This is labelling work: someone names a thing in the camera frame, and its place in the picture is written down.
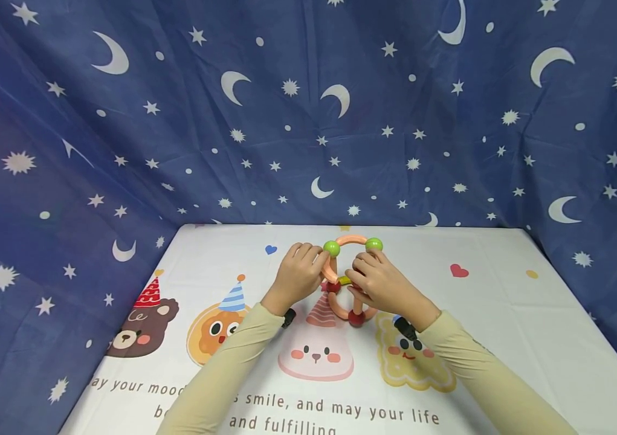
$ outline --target cartoon character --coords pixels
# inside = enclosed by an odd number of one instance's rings
[[[376,340],[381,377],[386,384],[400,387],[407,384],[415,390],[426,390],[430,386],[441,393],[450,393],[456,388],[456,377],[419,340],[409,341],[395,328],[394,317],[381,312],[376,316]],[[415,361],[415,354],[422,353]]]
[[[179,307],[175,299],[161,299],[158,276],[163,270],[153,274],[155,278],[139,295],[119,333],[112,339],[106,356],[137,358],[161,347],[168,323],[175,319]]]
[[[308,381],[340,381],[354,371],[343,324],[337,320],[324,292],[305,322],[294,322],[293,334],[279,354],[279,367],[287,375]]]
[[[245,305],[241,283],[245,275],[238,275],[238,283],[221,301],[210,306],[192,322],[187,333],[187,353],[198,366],[209,361],[221,344],[236,332],[250,307]]]

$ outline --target brown bear face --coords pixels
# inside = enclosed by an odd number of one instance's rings
[[[106,355],[136,358],[152,353],[161,347],[168,322],[175,319],[178,311],[175,299],[161,299],[157,307],[133,308]]]

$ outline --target baby toy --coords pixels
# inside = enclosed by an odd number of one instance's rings
[[[326,283],[323,283],[323,285],[326,292],[328,292],[328,303],[330,304],[330,308],[340,319],[347,320],[351,326],[358,328],[362,326],[365,321],[370,320],[376,315],[378,310],[369,307],[364,311],[364,304],[356,298],[349,312],[337,303],[337,293],[340,292],[342,285],[351,284],[352,287],[359,288],[358,285],[353,284],[348,277],[337,277],[337,256],[340,255],[340,247],[349,243],[363,244],[367,249],[378,249],[380,251],[383,250],[383,243],[375,237],[367,239],[358,234],[350,234],[338,237],[337,240],[330,240],[323,245],[323,250],[330,253],[330,261],[326,262],[325,266],[323,266],[323,276],[325,276],[326,279]]]

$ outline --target fabric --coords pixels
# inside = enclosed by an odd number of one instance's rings
[[[525,228],[617,352],[617,2],[0,0],[6,428],[192,222]]]

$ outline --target beige sleeve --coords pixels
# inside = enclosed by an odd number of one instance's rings
[[[284,323],[259,303],[175,399],[157,435],[216,434],[236,394]]]
[[[446,361],[501,435],[576,434],[527,383],[468,334],[449,312],[418,334]]]

